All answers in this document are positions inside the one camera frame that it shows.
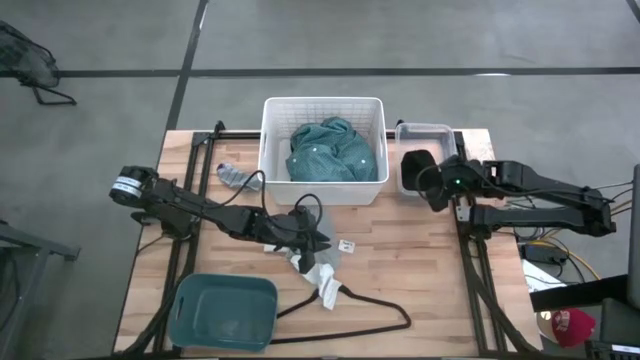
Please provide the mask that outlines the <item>black cloth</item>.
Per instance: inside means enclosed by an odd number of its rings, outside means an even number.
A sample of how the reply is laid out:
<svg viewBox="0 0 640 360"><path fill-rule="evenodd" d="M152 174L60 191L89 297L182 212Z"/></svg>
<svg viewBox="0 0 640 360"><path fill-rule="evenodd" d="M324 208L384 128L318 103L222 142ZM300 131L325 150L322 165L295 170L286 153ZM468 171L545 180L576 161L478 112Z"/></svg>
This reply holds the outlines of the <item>black cloth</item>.
<svg viewBox="0 0 640 360"><path fill-rule="evenodd" d="M427 192L442 187L438 164L428 150L406 152L400 167L401 184L405 190Z"/></svg>

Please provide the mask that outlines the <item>grey striped sock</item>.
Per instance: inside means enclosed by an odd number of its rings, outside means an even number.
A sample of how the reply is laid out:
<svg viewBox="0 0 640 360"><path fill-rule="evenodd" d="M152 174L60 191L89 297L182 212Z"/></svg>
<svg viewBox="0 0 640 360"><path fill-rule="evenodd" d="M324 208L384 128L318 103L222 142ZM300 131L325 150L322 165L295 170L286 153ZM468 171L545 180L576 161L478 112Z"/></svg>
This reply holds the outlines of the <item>grey striped sock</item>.
<svg viewBox="0 0 640 360"><path fill-rule="evenodd" d="M262 187L262 182L258 175L249 174L230 163L219 164L216 168L216 173L220 181L229 188L259 191Z"/></svg>

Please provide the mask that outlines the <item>black velvet clothes hanger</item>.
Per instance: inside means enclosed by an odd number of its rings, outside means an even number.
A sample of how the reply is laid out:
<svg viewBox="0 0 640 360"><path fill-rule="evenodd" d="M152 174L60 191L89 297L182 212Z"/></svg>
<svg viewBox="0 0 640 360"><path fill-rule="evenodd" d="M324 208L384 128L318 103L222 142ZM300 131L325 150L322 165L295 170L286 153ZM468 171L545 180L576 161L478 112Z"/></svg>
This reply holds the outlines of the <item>black velvet clothes hanger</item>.
<svg viewBox="0 0 640 360"><path fill-rule="evenodd" d="M338 291L340 293L344 294L345 296L347 296L348 298L351 298L351 299L355 299L355 300L359 300L359 301L362 301L362 302L366 302L366 303L370 303L370 304L374 304L374 305L378 305L378 306L394 309L401 315L401 317L404 320L404 322L402 324L398 324L398 325L383 326L383 327L377 327L377 328L371 328L371 329L365 329L365 330L358 330L358 331L333 333L333 334L325 334L325 335L314 335L314 336L303 336L303 337L272 339L270 341L270 345L293 344L293 343L316 342L316 341L328 341L328 340L337 340L337 339L342 339L342 338L368 336L368 335L375 335L375 334L381 334L381 333L392 332L392 331L405 330L405 329L408 329L408 328L410 328L412 326L411 317L409 316L407 311L404 308L402 308L400 305L398 305L398 304L356 294L351 289L346 287L345 285L340 285L339 288L338 288Z"/></svg>

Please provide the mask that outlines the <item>red cap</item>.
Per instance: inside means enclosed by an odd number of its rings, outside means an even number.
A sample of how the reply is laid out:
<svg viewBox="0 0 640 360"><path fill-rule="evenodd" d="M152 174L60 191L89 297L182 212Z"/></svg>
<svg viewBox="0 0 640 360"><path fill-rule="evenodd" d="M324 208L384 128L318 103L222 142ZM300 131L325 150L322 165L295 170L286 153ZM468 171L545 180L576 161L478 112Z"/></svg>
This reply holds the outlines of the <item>red cap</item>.
<svg viewBox="0 0 640 360"><path fill-rule="evenodd" d="M536 322L545 338L563 348L583 344L596 327L596 320L577 308L539 312Z"/></svg>

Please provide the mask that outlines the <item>teal plastic bin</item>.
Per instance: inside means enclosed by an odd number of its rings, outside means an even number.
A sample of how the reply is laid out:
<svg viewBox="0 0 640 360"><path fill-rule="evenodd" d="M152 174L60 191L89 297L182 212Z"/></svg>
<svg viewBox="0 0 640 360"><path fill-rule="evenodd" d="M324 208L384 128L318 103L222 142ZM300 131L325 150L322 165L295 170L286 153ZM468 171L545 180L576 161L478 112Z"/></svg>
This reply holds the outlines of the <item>teal plastic bin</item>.
<svg viewBox="0 0 640 360"><path fill-rule="evenodd" d="M178 286L168 317L176 346L261 352L271 342L278 291L265 278L191 274Z"/></svg>

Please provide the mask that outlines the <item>black power brick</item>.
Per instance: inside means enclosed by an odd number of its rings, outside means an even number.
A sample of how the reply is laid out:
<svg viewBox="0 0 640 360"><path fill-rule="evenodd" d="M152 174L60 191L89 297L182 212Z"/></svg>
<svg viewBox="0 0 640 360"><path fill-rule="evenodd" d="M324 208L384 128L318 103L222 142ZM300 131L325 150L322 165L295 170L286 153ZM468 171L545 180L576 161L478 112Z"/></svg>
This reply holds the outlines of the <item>black power brick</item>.
<svg viewBox="0 0 640 360"><path fill-rule="evenodd" d="M521 256L530 262L551 265L562 265L569 258L565 250L554 246L547 246L546 244L523 245L521 247Z"/></svg>

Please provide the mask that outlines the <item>black desk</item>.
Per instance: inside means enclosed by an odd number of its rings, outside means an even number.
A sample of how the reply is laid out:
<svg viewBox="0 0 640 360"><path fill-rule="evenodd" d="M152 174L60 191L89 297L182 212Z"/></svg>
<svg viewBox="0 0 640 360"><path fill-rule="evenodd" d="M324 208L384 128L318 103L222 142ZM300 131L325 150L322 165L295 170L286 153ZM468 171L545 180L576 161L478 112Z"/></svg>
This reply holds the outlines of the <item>black desk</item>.
<svg viewBox="0 0 640 360"><path fill-rule="evenodd" d="M589 360L640 360L640 275L619 275L531 294L536 313L577 308L596 320Z"/></svg>

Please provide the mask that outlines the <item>black mesh chair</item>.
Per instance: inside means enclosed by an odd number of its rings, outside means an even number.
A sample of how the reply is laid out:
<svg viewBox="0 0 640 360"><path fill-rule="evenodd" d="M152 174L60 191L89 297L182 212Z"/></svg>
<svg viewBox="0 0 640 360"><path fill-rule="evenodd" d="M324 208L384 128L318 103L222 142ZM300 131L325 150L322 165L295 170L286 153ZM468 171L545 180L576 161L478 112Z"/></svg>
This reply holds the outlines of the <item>black mesh chair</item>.
<svg viewBox="0 0 640 360"><path fill-rule="evenodd" d="M8 73L21 86L29 88L40 105L77 105L73 97L55 91L60 75L57 61L51 51L2 20L0 71Z"/></svg>

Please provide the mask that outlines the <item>clear plastic bin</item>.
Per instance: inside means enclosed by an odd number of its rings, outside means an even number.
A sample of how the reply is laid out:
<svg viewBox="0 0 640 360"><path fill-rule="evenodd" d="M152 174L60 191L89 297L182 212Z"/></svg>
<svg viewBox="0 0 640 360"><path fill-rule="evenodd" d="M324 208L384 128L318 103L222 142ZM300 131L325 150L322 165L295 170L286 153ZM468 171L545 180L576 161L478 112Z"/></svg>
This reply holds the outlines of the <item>clear plastic bin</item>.
<svg viewBox="0 0 640 360"><path fill-rule="evenodd" d="M417 191L408 191L401 184L401 161L406 152L428 150L437 164L457 155L453 130L444 124L398 123L395 129L396 178L399 191L407 196L418 196Z"/></svg>

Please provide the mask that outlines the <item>white plastic laundry basket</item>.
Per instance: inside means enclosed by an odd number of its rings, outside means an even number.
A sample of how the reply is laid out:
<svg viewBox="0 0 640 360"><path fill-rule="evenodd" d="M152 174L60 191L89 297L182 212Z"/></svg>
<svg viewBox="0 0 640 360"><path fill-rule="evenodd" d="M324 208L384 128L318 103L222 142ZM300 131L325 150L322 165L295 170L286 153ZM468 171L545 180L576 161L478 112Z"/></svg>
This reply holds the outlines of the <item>white plastic laundry basket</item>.
<svg viewBox="0 0 640 360"><path fill-rule="evenodd" d="M339 117L349 122L374 154L369 182L293 182L286 167L290 138L304 124ZM376 97L271 97L263 107L258 168L275 203L292 205L313 193L325 205L369 205L389 179L384 107Z"/></svg>

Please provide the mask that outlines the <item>left arm's gripper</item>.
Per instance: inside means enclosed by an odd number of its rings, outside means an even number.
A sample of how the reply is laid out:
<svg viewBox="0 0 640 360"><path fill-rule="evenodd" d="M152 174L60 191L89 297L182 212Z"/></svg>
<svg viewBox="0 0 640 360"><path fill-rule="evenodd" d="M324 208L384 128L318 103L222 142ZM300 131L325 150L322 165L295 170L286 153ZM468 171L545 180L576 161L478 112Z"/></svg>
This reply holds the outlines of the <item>left arm's gripper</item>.
<svg viewBox="0 0 640 360"><path fill-rule="evenodd" d="M328 236L314 228L315 216L306 208L291 210L288 214L273 216L258 215L254 227L259 243L287 247L298 255L298 270L307 274L315 265L314 252L331 248L329 242L313 239L328 239Z"/></svg>

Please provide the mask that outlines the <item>white cloth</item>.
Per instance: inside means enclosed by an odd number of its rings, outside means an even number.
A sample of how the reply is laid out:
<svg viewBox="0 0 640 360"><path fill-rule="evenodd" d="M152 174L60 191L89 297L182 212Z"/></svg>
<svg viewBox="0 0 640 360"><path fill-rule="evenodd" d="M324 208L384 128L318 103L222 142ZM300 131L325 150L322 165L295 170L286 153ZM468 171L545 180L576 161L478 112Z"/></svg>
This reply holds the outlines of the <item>white cloth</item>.
<svg viewBox="0 0 640 360"><path fill-rule="evenodd" d="M315 253L315 264L303 274L306 281L316 287L322 299L322 305L333 310L336 304L338 290L342 283L335 279L335 270L341 264L341 252L335 248Z"/></svg>

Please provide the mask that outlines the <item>teal dotted shirt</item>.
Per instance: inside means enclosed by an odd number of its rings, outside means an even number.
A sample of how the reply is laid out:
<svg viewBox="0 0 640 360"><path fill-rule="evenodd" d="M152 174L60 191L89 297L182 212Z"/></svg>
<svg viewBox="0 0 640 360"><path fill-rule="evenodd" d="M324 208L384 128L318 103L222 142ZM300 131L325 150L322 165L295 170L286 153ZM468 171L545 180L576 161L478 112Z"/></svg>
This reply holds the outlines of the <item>teal dotted shirt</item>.
<svg viewBox="0 0 640 360"><path fill-rule="evenodd" d="M295 182L375 182L378 167L366 139L347 120L331 117L301 125L290 137L286 159Z"/></svg>

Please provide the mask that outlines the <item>right arm's gripper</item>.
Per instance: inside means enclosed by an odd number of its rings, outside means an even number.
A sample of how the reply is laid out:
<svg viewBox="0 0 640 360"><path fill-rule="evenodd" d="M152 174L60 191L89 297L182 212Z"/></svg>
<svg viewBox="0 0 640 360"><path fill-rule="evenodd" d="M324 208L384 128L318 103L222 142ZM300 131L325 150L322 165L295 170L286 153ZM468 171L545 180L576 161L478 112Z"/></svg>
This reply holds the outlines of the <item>right arm's gripper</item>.
<svg viewBox="0 0 640 360"><path fill-rule="evenodd" d="M448 207L451 198L481 190L481 163L458 155L425 172L425 196L434 212Z"/></svg>

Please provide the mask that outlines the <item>grey side table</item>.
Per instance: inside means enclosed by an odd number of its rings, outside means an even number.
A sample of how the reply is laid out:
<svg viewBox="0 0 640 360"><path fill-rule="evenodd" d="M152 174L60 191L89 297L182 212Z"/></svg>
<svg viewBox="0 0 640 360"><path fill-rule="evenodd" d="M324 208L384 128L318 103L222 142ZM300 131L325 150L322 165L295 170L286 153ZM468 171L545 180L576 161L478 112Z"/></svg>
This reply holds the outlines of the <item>grey side table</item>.
<svg viewBox="0 0 640 360"><path fill-rule="evenodd" d="M0 360L13 355L47 260L75 261L78 246L30 235L0 220Z"/></svg>

